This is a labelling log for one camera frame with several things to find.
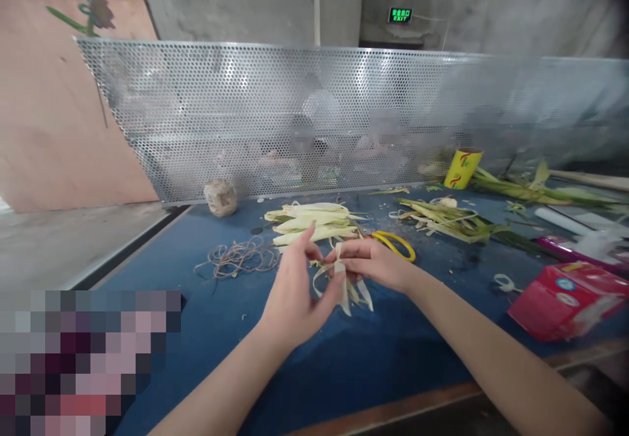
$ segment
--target pink box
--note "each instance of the pink box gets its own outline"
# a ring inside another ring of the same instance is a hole
[[[620,308],[629,283],[586,262],[547,266],[507,313],[542,342],[586,334]]]

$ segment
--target green exit sign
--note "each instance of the green exit sign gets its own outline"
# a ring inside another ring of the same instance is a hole
[[[413,9],[399,9],[391,7],[389,10],[389,23],[405,23],[411,22],[413,16]]]

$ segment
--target yellow cylinder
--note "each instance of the yellow cylinder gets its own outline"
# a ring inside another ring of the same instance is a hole
[[[483,151],[476,148],[461,148],[454,154],[444,185],[447,188],[462,190],[467,187],[476,166],[483,157]]]

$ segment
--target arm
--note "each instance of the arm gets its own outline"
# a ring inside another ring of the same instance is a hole
[[[323,326],[340,300],[344,277],[335,276],[312,303],[307,258],[322,260],[309,242],[314,230],[313,223],[284,251],[256,327],[149,436],[235,435],[284,360]]]
[[[443,283],[375,241],[347,241],[348,271],[406,294],[524,435],[599,435],[606,417],[557,372]],[[335,260],[332,252],[326,261]]]

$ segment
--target perforated metal panel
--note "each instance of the perforated metal panel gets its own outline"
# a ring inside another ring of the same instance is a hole
[[[616,155],[629,64],[386,49],[78,39],[159,197],[202,201],[414,184],[457,146],[501,168]]]

